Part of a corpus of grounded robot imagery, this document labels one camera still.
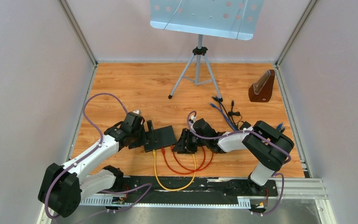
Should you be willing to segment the black spare switch box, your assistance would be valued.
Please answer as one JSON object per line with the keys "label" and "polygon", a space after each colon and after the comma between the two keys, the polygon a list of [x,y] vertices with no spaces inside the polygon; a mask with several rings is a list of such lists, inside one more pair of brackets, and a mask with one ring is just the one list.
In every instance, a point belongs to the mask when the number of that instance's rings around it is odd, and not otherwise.
{"label": "black spare switch box", "polygon": [[176,144],[177,139],[174,133],[173,126],[158,128],[155,129],[155,132],[158,141],[156,143],[144,145],[146,153]]}

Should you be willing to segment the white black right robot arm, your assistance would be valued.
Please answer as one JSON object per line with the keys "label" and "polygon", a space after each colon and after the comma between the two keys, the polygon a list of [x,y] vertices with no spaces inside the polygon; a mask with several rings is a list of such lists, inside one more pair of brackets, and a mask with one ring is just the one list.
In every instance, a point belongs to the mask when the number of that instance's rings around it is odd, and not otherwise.
{"label": "white black right robot arm", "polygon": [[192,120],[182,130],[172,151],[178,154],[193,154],[199,147],[206,147],[214,154],[226,154],[237,150],[248,150],[258,163],[249,175],[248,190],[254,195],[266,189],[266,182],[291,159],[294,142],[280,130],[259,120],[254,125],[245,123],[241,130],[218,132],[204,119]]}

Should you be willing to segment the black power adapter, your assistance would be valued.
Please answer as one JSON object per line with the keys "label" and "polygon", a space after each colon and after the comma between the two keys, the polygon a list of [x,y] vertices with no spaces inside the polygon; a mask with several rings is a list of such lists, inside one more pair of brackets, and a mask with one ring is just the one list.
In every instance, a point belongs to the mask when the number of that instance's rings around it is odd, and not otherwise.
{"label": "black power adapter", "polygon": [[[234,116],[239,116],[240,120],[235,122]],[[228,118],[231,121],[232,125],[234,126],[234,130],[242,130],[251,127],[251,124],[247,121],[242,121],[242,115],[240,112],[228,112]]]}

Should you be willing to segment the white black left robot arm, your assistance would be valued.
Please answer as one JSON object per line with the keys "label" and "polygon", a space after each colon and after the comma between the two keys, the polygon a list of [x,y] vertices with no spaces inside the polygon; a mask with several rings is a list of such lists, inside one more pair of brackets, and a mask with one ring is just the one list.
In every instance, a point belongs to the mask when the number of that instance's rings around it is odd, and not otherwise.
{"label": "white black left robot arm", "polygon": [[38,200],[46,209],[68,217],[85,198],[108,189],[113,193],[120,192],[124,188],[124,174],[119,168],[108,165],[94,175],[91,171],[122,148],[143,142],[144,122],[139,110],[129,112],[123,121],[106,129],[97,142],[74,159],[62,165],[49,165]]}

